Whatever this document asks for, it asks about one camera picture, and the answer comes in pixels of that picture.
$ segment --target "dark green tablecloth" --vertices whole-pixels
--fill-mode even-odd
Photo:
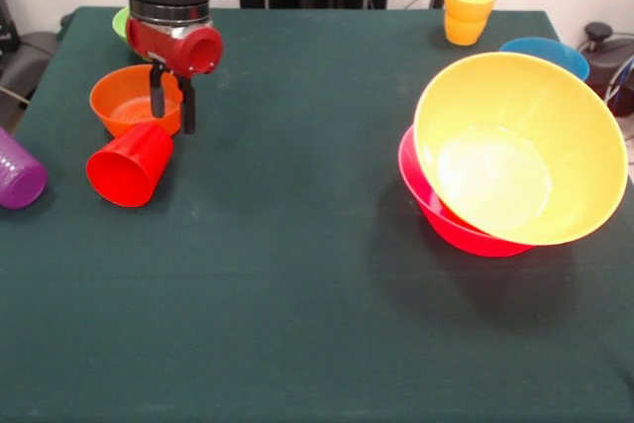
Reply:
[[[114,13],[78,11],[18,134],[51,180],[0,212],[2,421],[632,421],[631,187],[592,236],[488,261],[398,174],[432,75],[553,37],[543,13],[464,49],[438,11],[218,11],[198,132],[138,210],[84,175],[90,88],[132,58]]]

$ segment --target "green bowl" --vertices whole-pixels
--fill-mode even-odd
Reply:
[[[126,36],[126,22],[128,22],[129,15],[130,8],[124,7],[112,18],[112,30],[114,30],[115,34],[117,34],[125,43],[128,42],[128,38]]]

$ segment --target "blue bowl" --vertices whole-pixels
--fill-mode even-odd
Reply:
[[[567,69],[582,81],[585,81],[590,74],[590,66],[583,55],[556,40],[524,37],[505,43],[499,50],[501,52],[531,54],[538,58],[546,59]]]

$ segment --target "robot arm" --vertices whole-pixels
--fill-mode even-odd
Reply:
[[[195,131],[194,74],[210,73],[218,65],[223,45],[213,28],[209,0],[130,0],[128,42],[138,54],[150,58],[152,112],[164,114],[160,78],[171,71],[183,94],[181,127]]]

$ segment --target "red bowl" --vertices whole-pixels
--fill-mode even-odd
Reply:
[[[533,248],[492,237],[456,216],[436,195],[416,156],[413,129],[409,128],[398,148],[398,166],[405,185],[418,201],[429,224],[454,247],[487,258],[519,255]]]

